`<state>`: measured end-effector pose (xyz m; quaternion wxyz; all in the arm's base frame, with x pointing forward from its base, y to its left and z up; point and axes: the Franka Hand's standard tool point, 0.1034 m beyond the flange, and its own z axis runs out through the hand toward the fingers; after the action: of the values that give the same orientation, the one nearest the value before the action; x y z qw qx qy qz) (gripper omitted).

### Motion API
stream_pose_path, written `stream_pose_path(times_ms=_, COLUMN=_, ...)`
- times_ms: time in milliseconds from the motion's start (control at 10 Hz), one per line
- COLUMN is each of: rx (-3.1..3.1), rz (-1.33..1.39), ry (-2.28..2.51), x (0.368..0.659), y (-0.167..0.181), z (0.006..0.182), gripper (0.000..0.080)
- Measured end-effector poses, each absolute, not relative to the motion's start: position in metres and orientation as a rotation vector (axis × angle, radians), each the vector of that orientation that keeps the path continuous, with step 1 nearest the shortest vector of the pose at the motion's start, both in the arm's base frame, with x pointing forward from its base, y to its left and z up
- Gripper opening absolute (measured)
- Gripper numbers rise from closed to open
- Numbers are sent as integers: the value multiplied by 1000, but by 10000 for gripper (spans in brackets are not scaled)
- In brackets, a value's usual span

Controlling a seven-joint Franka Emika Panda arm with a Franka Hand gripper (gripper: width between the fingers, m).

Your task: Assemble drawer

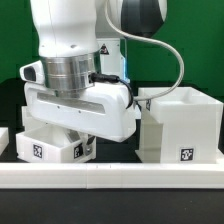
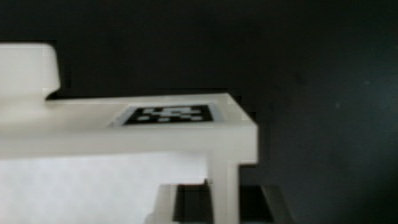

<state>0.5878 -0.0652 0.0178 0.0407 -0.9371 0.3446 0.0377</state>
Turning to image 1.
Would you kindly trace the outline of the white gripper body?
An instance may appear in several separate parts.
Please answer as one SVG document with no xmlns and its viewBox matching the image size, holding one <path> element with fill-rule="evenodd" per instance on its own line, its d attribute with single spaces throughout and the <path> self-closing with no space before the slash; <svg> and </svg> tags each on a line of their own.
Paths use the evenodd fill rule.
<svg viewBox="0 0 224 224">
<path fill-rule="evenodd" d="M 21 67 L 19 72 L 33 118 L 116 142 L 123 142 L 135 132 L 132 90 L 124 80 L 105 75 L 105 82 L 96 81 L 81 90 L 78 98 L 62 98 L 45 87 L 40 61 Z"/>
</svg>

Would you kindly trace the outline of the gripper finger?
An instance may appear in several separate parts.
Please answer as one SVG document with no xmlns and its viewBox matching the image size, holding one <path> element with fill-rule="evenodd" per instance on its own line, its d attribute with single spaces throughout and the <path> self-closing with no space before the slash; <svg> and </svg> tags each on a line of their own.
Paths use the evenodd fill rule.
<svg viewBox="0 0 224 224">
<path fill-rule="evenodd" d="M 80 133 L 79 136 L 82 141 L 84 154 L 92 154 L 96 148 L 96 137 L 87 133 Z"/>
</svg>

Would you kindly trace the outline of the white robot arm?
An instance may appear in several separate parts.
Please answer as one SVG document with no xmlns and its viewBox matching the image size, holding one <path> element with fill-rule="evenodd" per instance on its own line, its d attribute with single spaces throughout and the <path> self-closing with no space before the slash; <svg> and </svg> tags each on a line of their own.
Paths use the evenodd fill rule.
<svg viewBox="0 0 224 224">
<path fill-rule="evenodd" d="M 89 154 L 97 137 L 122 142 L 136 130 L 134 97 L 102 72 L 98 38 L 148 39 L 163 25 L 167 0 L 30 0 L 40 59 L 20 68 L 31 116 L 68 130 Z"/>
</svg>

